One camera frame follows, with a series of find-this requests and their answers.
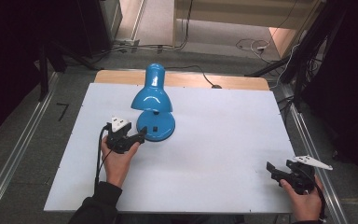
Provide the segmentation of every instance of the floor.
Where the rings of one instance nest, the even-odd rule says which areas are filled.
[[[142,22],[145,21],[140,21],[140,29],[143,27]],[[103,66],[105,69],[145,69],[150,63],[154,62],[165,66],[196,64],[206,73],[227,76],[250,74],[266,66],[267,63],[250,50],[250,43],[242,45],[247,50],[241,50],[235,46],[239,40],[245,38],[268,40],[270,34],[265,29],[247,27],[246,34],[237,33],[238,29],[234,29],[232,30],[234,35],[230,35],[230,38],[227,38],[230,39],[231,43],[228,46],[228,44],[214,42],[213,38],[203,39],[205,36],[231,33],[228,27],[221,28],[228,29],[224,32],[214,32],[213,29],[207,29],[205,32],[210,32],[208,35],[199,36],[195,32],[193,33],[192,24],[198,25],[196,22],[190,23],[189,41],[188,45],[186,45],[186,50],[164,50],[162,53],[156,53],[150,49],[138,49],[136,52],[117,51],[103,57],[97,65]],[[217,28],[219,24],[210,25],[219,29]],[[137,33],[137,38],[140,38],[141,41],[146,41],[147,38],[142,37],[141,33]],[[262,55],[265,56],[263,59],[278,60],[276,58],[277,53],[273,52],[273,46],[269,46],[269,48],[271,48],[270,52],[263,52]],[[21,156],[21,160],[16,164],[16,171],[9,177],[10,182],[2,187],[4,194],[0,195],[2,196],[0,198],[0,223],[65,223],[73,214],[71,212],[47,213],[43,211],[43,207],[48,197],[50,185],[60,164],[62,153],[76,122],[76,116],[81,107],[83,97],[88,85],[93,82],[96,71],[90,71],[70,58],[65,60],[71,65],[64,74],[53,74],[53,71],[50,71],[51,95],[43,108],[43,116],[35,121],[36,125],[29,141],[24,143],[24,150],[21,154],[18,154]],[[197,68],[192,68],[188,71],[199,72]],[[268,80],[270,86],[276,84],[277,73],[275,71],[271,72],[271,74],[265,74],[263,77]],[[286,93],[281,86],[273,89],[273,92],[277,102],[286,97]],[[42,106],[37,102],[38,93],[39,87],[36,87],[24,98],[0,129],[0,172],[4,169],[10,153],[19,147],[17,144],[19,139],[23,137],[22,132],[29,130],[27,124],[30,118],[33,117],[33,113]],[[63,113],[63,105],[68,105],[65,113]],[[324,124],[312,115],[311,110],[306,105],[303,104],[302,108],[302,116],[319,157],[322,161],[334,167],[334,170],[329,172],[327,176],[339,198],[345,215],[345,218],[340,220],[335,220],[333,219],[334,216],[328,215],[330,218],[327,219],[327,223],[357,224],[358,167],[351,163],[332,159],[334,148],[329,141],[329,135],[324,128]],[[287,116],[286,128],[295,153],[297,155],[307,153],[302,136],[298,133],[295,116],[290,114]],[[332,208],[327,210],[327,213],[335,212]],[[252,224],[273,223],[274,218],[275,215],[254,214],[246,215],[245,221]],[[288,216],[280,217],[280,223],[288,223],[288,220]]]

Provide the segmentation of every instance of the person's right hand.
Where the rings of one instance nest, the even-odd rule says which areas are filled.
[[[318,176],[315,176],[315,181],[319,188],[323,190],[323,185]],[[319,219],[322,201],[316,187],[310,194],[299,195],[286,180],[282,179],[281,185],[290,197],[293,214],[297,221],[317,221]]]
[[[101,144],[103,155],[101,159],[104,160],[106,158],[103,162],[103,166],[106,171],[106,182],[119,188],[123,186],[127,173],[130,170],[131,159],[135,155],[139,146],[140,143],[136,142],[132,145],[128,152],[118,154],[108,148],[106,144],[106,136],[103,138]]]

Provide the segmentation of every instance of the white table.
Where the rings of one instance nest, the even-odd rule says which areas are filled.
[[[91,83],[55,176],[45,211],[74,211],[92,195],[101,128],[132,122],[141,85]],[[294,151],[271,91],[165,87],[176,129],[145,142],[131,163],[117,209],[132,213],[291,213],[266,163],[285,167]],[[102,170],[101,180],[105,180]]]

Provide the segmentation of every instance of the black sleeve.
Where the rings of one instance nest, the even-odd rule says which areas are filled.
[[[122,190],[106,182],[100,182],[92,197],[88,197],[69,220],[70,224],[109,223],[116,217],[116,204]]]
[[[299,221],[294,222],[293,224],[319,224],[319,221]]]

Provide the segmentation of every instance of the metal frame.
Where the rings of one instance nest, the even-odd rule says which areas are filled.
[[[285,97],[289,97],[293,95],[292,89],[290,88],[290,84],[282,84],[282,91]],[[312,142],[310,137],[310,133],[308,132],[307,126],[303,119],[303,115],[297,112],[297,109],[294,105],[290,107],[291,114],[296,123],[298,132],[301,136],[301,139],[304,143],[304,147],[307,153],[312,156],[312,158],[316,160],[320,160],[319,154],[315,145]],[[338,196],[336,195],[336,191],[334,190],[333,184],[328,177],[325,169],[316,169],[317,175],[320,177],[322,184],[324,185],[324,197],[326,199],[326,205],[329,208],[329,212],[331,214],[331,218],[336,224],[346,224],[349,223],[345,216],[345,212],[342,209],[341,203],[339,201]]]
[[[58,83],[59,77],[56,72],[54,72],[50,78],[49,86],[51,91],[47,94],[47,97],[42,102],[39,102],[36,105],[33,115],[29,119],[27,125],[22,132],[19,141],[16,146],[14,146],[10,156],[7,159],[7,162],[0,173],[0,201],[10,183],[11,177],[14,175],[22,156],[27,150],[28,144],[30,143],[35,130],[39,124],[39,121],[42,119],[45,111],[48,107],[48,104],[51,100],[52,95],[55,92],[56,85]]]

